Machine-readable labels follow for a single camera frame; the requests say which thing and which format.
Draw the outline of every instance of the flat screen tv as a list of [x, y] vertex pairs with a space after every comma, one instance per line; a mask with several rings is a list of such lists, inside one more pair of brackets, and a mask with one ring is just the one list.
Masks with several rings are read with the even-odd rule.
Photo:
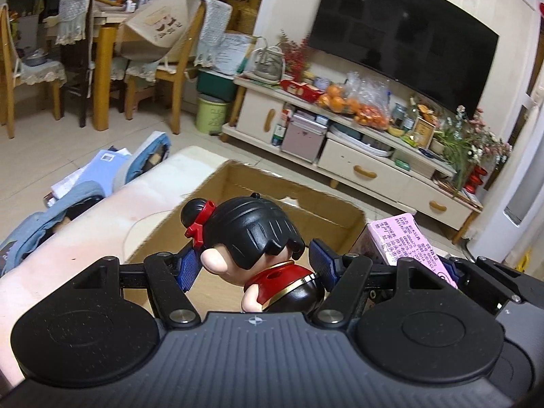
[[498, 35], [447, 0], [321, 0], [309, 46], [474, 113]]

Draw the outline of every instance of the doll ear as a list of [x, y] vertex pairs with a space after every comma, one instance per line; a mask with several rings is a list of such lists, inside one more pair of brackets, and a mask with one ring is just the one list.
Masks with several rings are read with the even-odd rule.
[[227, 273], [228, 265], [221, 253], [216, 249], [207, 249], [200, 255], [202, 266], [214, 275]]

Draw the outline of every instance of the cabinet drawer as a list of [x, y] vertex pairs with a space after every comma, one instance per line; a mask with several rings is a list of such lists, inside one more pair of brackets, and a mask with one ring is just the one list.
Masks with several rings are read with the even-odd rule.
[[414, 207], [456, 230], [461, 228], [471, 213], [469, 208], [414, 178], [408, 183], [399, 202]]
[[333, 140], [327, 140], [318, 166], [394, 201], [410, 180], [393, 167]]
[[283, 101], [248, 90], [236, 130], [270, 144], [283, 108]]

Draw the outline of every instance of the toy figurine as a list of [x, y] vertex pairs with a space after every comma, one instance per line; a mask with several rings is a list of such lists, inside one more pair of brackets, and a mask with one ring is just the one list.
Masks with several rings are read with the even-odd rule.
[[323, 301], [318, 275], [291, 260], [303, 255], [304, 241], [274, 202], [258, 193], [217, 207], [196, 198], [183, 207], [181, 221], [202, 266], [244, 287], [244, 312], [309, 313]]

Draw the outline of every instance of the red bow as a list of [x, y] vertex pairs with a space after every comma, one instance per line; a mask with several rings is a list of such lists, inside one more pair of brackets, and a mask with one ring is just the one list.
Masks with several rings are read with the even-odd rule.
[[200, 213], [197, 215], [195, 222], [193, 222], [187, 228], [185, 237], [192, 238], [193, 248], [199, 249], [204, 244], [202, 226], [206, 223], [215, 209], [216, 205], [212, 201], [207, 201]]

